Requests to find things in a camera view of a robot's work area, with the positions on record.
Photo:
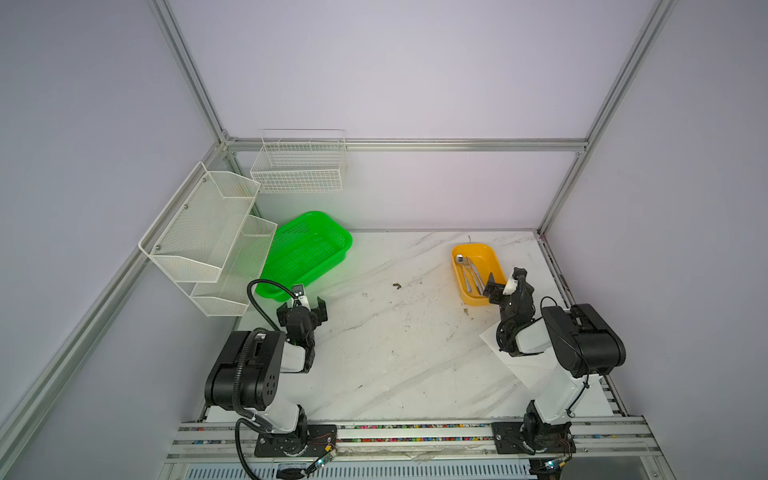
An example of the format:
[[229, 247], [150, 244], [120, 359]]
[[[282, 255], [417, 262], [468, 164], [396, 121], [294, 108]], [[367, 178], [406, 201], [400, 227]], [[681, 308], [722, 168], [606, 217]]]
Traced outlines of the silver fork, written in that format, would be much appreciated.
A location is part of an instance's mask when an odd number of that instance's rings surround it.
[[477, 267], [469, 257], [464, 257], [463, 262], [464, 262], [464, 267], [470, 272], [470, 275], [473, 278], [473, 282], [476, 285], [478, 294], [480, 296], [483, 296], [485, 283], [483, 282]]

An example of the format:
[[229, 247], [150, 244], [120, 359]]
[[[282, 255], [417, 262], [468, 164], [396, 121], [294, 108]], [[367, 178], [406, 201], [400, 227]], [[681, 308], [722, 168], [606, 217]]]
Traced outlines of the silver spoon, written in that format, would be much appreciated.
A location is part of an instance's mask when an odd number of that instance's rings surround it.
[[466, 291], [468, 294], [471, 294], [473, 292], [473, 288], [477, 286], [474, 278], [474, 272], [469, 266], [467, 258], [462, 254], [456, 255], [455, 262], [462, 273], [462, 277], [464, 278]]

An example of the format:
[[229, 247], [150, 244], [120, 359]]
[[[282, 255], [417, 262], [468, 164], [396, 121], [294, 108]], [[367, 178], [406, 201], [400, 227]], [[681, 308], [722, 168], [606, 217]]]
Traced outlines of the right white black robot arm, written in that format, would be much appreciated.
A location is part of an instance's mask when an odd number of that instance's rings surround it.
[[577, 407], [601, 376], [624, 364], [626, 349], [591, 305], [536, 306], [533, 294], [527, 271], [520, 267], [504, 284], [493, 276], [485, 282], [483, 296], [499, 307], [494, 334], [498, 351], [510, 358], [538, 358], [550, 352], [556, 360], [522, 419], [495, 422], [492, 431], [499, 454], [540, 455], [530, 474], [557, 479], [576, 451], [571, 426]]

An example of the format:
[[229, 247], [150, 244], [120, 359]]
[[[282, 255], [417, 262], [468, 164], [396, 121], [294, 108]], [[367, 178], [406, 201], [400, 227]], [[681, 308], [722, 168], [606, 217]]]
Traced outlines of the white paper napkin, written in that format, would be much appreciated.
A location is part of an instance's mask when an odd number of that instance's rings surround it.
[[[482, 341], [490, 348], [491, 353], [508, 368], [513, 375], [534, 396], [543, 393], [553, 375], [561, 371], [554, 351], [549, 346], [542, 353], [532, 356], [511, 357], [506, 352], [499, 350], [495, 339], [496, 329], [499, 323], [480, 334]], [[578, 417], [613, 416], [614, 411], [603, 391], [603, 384], [599, 376], [593, 375], [589, 380], [590, 387], [582, 394], [572, 413]]]

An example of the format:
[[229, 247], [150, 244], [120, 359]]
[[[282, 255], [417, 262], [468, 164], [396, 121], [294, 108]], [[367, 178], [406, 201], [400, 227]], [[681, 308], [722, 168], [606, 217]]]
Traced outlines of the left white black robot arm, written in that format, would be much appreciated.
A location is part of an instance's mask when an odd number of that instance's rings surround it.
[[242, 430], [257, 434], [254, 455], [266, 457], [311, 457], [306, 466], [288, 467], [276, 472], [278, 479], [307, 479], [325, 467], [337, 453], [337, 427], [311, 424], [305, 409], [279, 394], [279, 381], [285, 374], [306, 374], [315, 358], [315, 330], [328, 320], [326, 303], [317, 300], [312, 307], [305, 288], [290, 288], [267, 279], [255, 279], [246, 286], [248, 300], [260, 313], [265, 311], [255, 299], [254, 287], [274, 286], [289, 296], [270, 329], [231, 333], [212, 367], [204, 386], [207, 406], [238, 415], [234, 426], [234, 446], [245, 475], [257, 479], [244, 452]]

